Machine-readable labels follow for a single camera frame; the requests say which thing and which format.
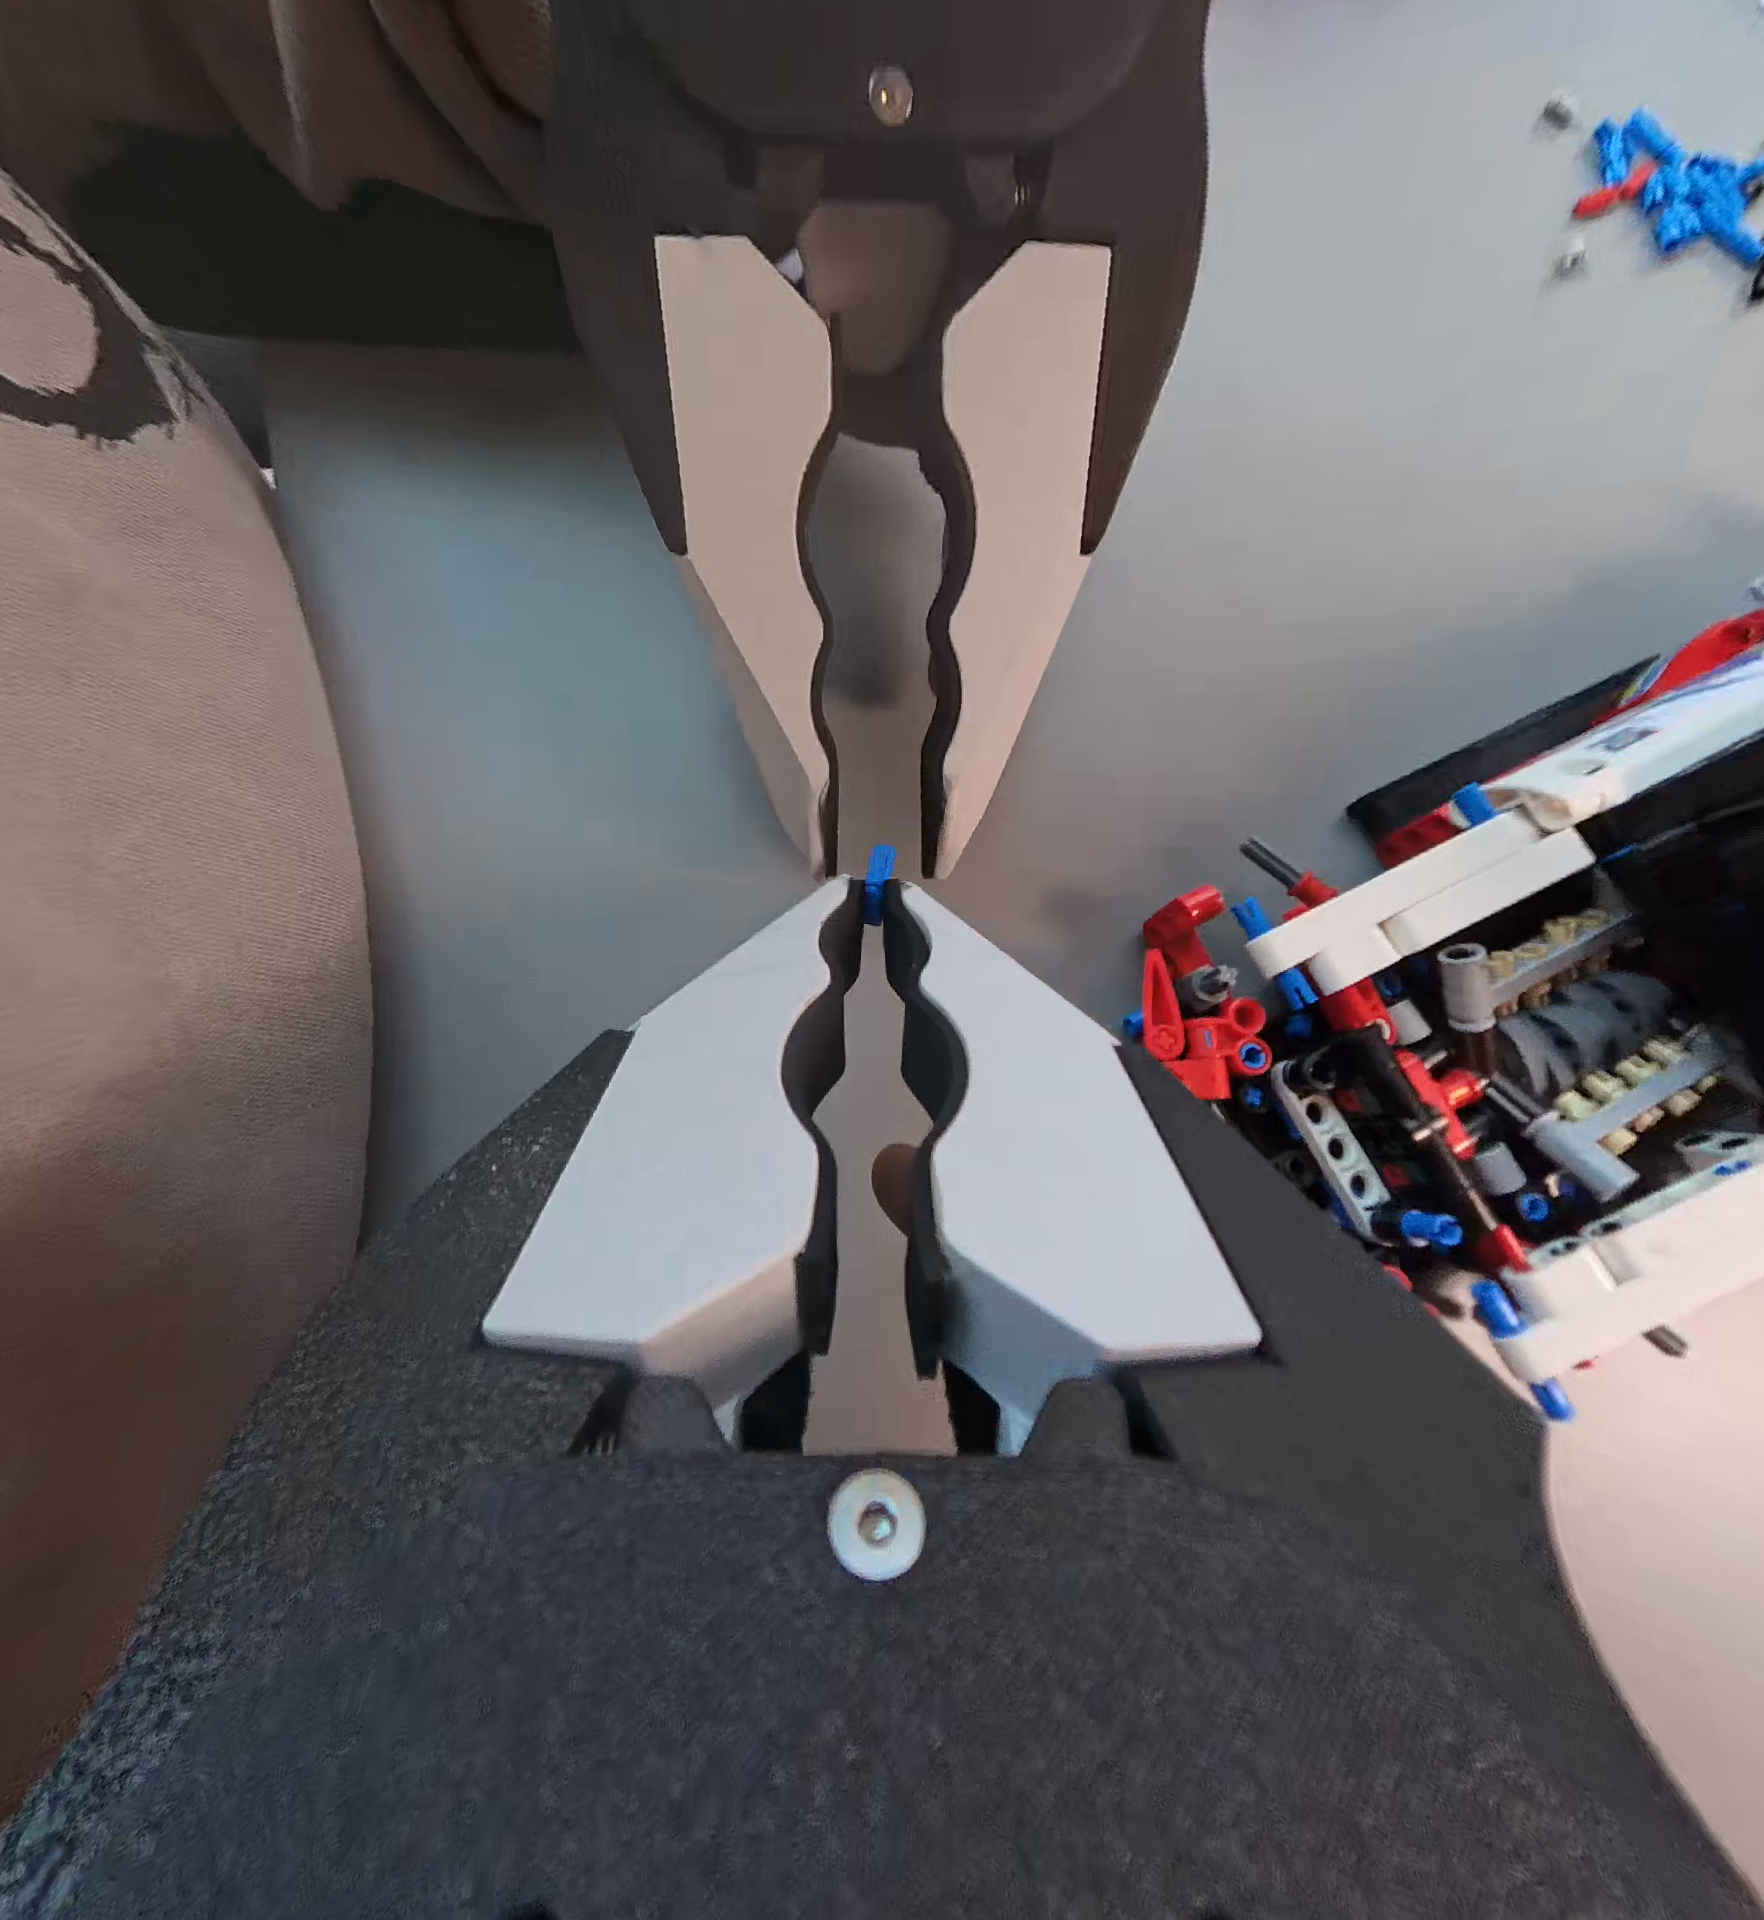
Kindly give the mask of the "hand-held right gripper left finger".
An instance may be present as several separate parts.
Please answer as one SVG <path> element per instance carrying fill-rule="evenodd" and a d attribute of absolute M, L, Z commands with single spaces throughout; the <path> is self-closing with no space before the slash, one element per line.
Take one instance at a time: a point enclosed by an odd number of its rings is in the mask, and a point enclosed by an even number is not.
<path fill-rule="evenodd" d="M 482 1339 L 696 1385 L 726 1443 L 799 1451 L 839 1300 L 839 1166 L 866 884 L 780 911 L 630 1031 Z"/>

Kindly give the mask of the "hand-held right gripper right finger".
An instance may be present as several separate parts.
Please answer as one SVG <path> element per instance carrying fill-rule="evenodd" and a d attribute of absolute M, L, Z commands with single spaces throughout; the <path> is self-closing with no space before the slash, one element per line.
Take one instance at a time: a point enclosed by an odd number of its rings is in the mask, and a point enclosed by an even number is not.
<path fill-rule="evenodd" d="M 963 1377 L 1014 1453 L 1063 1382 L 1253 1354 L 1255 1308 L 1110 1031 L 914 882 L 879 884 L 879 924 L 927 1117 L 917 1364 Z"/>

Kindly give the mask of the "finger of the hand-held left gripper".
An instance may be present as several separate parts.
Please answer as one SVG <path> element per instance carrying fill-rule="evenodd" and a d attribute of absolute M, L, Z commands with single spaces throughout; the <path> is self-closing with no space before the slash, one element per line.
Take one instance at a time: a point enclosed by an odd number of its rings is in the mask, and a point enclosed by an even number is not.
<path fill-rule="evenodd" d="M 747 236 L 660 236 L 675 430 L 677 572 L 780 826 L 839 864 L 839 761 L 820 707 L 828 616 L 805 519 L 836 437 L 828 322 Z"/>
<path fill-rule="evenodd" d="M 983 824 L 1082 589 L 1086 481 L 1108 332 L 1112 250 L 1022 240 L 955 305 L 949 217 L 899 222 L 889 289 L 903 300 L 924 474 L 945 511 L 927 611 L 933 715 L 920 758 L 922 871 L 945 878 Z"/>

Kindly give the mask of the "toy brick race car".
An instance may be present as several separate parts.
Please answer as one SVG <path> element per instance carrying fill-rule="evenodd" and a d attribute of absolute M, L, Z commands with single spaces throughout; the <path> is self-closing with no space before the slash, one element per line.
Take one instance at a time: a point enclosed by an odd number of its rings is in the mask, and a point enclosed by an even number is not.
<path fill-rule="evenodd" d="M 1121 1035 L 1406 1286 L 1562 1377 L 1764 1281 L 1764 584 L 1605 722 L 1453 795 L 1462 830 L 1340 890 L 1198 890 L 1141 927 Z"/>

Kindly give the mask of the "pile of blue brick pieces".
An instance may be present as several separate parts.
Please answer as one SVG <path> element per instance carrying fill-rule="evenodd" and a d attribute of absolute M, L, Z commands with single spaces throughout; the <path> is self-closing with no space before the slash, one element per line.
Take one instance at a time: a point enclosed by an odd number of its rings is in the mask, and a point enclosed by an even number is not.
<path fill-rule="evenodd" d="M 1764 302 L 1764 137 L 1754 153 L 1684 144 L 1651 110 L 1604 117 L 1589 132 L 1593 181 L 1568 205 L 1554 273 L 1582 267 L 1581 231 L 1629 209 L 1657 258 L 1710 247 L 1747 276 L 1747 305 Z"/>

